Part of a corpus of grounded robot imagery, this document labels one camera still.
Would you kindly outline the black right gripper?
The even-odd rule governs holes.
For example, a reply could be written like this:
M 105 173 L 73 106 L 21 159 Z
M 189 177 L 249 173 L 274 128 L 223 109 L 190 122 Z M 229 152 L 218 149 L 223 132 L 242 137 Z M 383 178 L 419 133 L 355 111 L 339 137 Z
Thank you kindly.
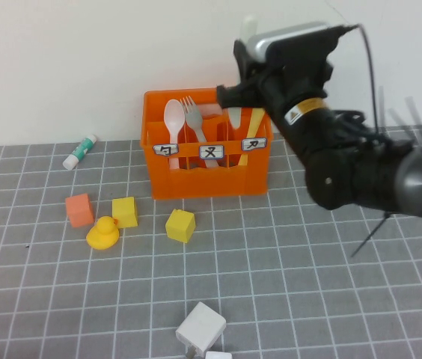
M 241 40 L 235 40 L 233 55 L 239 71 L 239 84 L 219 85 L 216 100 L 222 108 L 265 108 L 267 112 L 288 112 L 294 105 L 311 98 L 325 99 L 324 87 L 333 73 L 333 66 L 322 61 L 268 66 L 259 80 L 248 80 L 262 70 Z

